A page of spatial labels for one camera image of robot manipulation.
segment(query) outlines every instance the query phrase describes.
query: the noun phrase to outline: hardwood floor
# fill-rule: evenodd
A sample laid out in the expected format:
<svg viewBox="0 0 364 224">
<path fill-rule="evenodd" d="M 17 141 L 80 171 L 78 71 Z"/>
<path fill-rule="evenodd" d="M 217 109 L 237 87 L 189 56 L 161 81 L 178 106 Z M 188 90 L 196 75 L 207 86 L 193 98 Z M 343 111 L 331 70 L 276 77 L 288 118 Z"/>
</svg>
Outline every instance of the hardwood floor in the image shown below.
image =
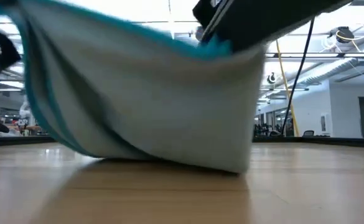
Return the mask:
<svg viewBox="0 0 364 224">
<path fill-rule="evenodd" d="M 0 224 L 363 223 L 364 148 L 256 144 L 246 175 L 0 147 Z"/>
</svg>

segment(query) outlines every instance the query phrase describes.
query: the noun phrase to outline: ceiling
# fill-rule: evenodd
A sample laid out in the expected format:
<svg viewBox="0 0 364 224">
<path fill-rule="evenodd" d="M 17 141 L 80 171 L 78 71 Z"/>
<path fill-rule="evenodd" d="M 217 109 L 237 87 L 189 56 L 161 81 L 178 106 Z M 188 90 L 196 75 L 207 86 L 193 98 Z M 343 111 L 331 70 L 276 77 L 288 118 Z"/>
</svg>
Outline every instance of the ceiling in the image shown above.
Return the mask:
<svg viewBox="0 0 364 224">
<path fill-rule="evenodd" d="M 61 0 L 69 4 L 75 4 L 94 11 L 101 12 L 109 16 L 119 17 L 142 26 L 152 27 L 163 32 L 173 34 L 176 39 L 183 40 L 193 45 L 198 44 L 193 32 L 199 26 L 192 14 L 192 8 L 198 0 Z M 356 0 L 356 4 L 364 4 L 364 1 Z M 353 42 L 348 44 L 337 43 L 335 35 L 329 38 L 332 31 L 341 26 L 348 26 L 355 35 L 355 46 Z M 23 53 L 21 37 L 17 27 L 11 22 L 10 18 L 0 16 L 0 30 L 8 33 L 9 38 L 18 46 L 18 51 Z M 281 52 L 302 53 L 304 50 L 309 25 L 306 24 L 290 34 L 279 39 Z M 339 52 L 364 52 L 364 6 L 344 6 L 331 13 L 323 13 L 316 17 L 314 30 L 309 45 L 308 53 L 339 53 Z M 268 53 L 276 53 L 277 47 L 275 42 L 268 44 Z M 283 59 L 283 67 L 286 72 L 286 78 L 293 80 L 299 68 L 301 58 Z M 324 63 L 331 63 L 322 60 L 317 61 L 315 58 L 307 58 L 304 64 L 304 73 L 316 73 Z M 22 63 L 9 68 L 11 73 L 0 74 L 0 80 L 21 80 L 24 72 Z M 346 75 L 364 70 L 364 66 L 352 66 L 352 69 L 339 73 L 330 80 L 337 80 Z M 274 73 L 276 77 L 275 84 L 269 84 L 266 80 L 268 75 Z M 280 88 L 282 83 L 281 68 L 276 58 L 269 58 L 264 66 L 263 88 Z M 346 83 L 364 83 L 364 75 L 345 81 Z M 282 95 L 283 92 L 271 92 L 270 95 Z M 269 91 L 262 91 L 261 96 L 269 96 Z"/>
</svg>

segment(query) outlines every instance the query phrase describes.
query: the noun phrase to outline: towel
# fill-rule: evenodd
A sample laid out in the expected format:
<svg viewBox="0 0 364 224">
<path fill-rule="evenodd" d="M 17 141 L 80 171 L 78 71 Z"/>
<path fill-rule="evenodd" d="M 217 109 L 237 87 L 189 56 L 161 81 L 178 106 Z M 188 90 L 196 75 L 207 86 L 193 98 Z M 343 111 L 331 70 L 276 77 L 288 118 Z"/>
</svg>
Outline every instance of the towel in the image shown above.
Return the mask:
<svg viewBox="0 0 364 224">
<path fill-rule="evenodd" d="M 0 1 L 22 36 L 25 88 L 39 124 L 91 157 L 249 167 L 262 45 L 191 46 L 73 4 Z"/>
</svg>

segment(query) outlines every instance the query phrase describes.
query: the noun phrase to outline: white wall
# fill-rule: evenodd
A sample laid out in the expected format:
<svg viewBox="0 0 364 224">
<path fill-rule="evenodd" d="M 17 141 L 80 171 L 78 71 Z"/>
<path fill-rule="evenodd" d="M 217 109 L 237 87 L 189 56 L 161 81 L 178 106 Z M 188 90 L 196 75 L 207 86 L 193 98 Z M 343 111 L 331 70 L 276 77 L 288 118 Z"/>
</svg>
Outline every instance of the white wall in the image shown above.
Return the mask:
<svg viewBox="0 0 364 224">
<path fill-rule="evenodd" d="M 258 109 L 261 110 L 260 113 L 266 114 L 270 111 L 286 108 L 287 103 L 287 100 L 272 100 L 270 105 L 262 105 Z M 315 134 L 329 134 L 333 136 L 328 80 L 322 82 L 321 85 L 310 86 L 309 91 L 295 92 L 292 105 L 300 136 L 307 130 L 313 130 Z M 321 130 L 320 117 L 323 114 L 329 115 L 329 129 L 326 133 L 323 133 Z"/>
<path fill-rule="evenodd" d="M 23 97 L 20 93 L 11 92 L 10 97 L 2 96 L 0 93 L 0 107 L 7 109 L 19 110 L 23 102 Z"/>
<path fill-rule="evenodd" d="M 333 136 L 338 138 L 362 138 L 358 98 L 364 97 L 364 84 L 331 83 L 330 97 L 334 127 Z"/>
</svg>

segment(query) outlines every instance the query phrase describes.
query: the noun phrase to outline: pipe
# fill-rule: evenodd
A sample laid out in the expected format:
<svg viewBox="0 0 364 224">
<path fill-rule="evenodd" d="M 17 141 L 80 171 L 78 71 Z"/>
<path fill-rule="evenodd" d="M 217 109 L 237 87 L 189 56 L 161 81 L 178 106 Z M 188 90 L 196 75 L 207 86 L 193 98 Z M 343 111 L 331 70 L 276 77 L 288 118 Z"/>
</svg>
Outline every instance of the pipe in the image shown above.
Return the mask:
<svg viewBox="0 0 364 224">
<path fill-rule="evenodd" d="M 360 45 L 362 52 L 364 52 L 364 44 Z M 353 48 L 349 52 L 356 52 L 356 48 Z M 298 80 L 298 84 L 311 85 L 316 82 L 321 82 L 326 78 L 330 78 L 334 75 L 338 75 L 339 73 L 345 72 L 354 66 L 357 66 L 362 62 L 357 58 L 344 58 L 332 63 L 323 63 L 308 72 L 305 72 L 301 75 Z M 288 85 L 291 86 L 294 83 L 294 80 L 288 82 Z M 268 97 L 272 95 L 272 93 L 265 93 L 261 97 Z"/>
<path fill-rule="evenodd" d="M 345 58 L 333 63 L 323 64 L 316 69 L 305 73 L 305 75 L 298 80 L 298 83 L 301 85 L 310 85 L 315 82 L 321 82 L 334 75 L 346 72 L 359 64 L 360 62 L 357 58 Z"/>
<path fill-rule="evenodd" d="M 339 78 L 339 79 L 335 80 L 334 82 L 341 83 L 341 82 L 344 82 L 344 81 L 347 81 L 349 79 L 353 79 L 353 78 L 356 78 L 356 77 L 359 77 L 359 76 L 362 76 L 362 75 L 364 75 L 364 71 L 357 72 L 357 73 L 354 73 L 354 74 L 351 74 L 351 75 L 347 75 L 346 77 Z"/>
</svg>

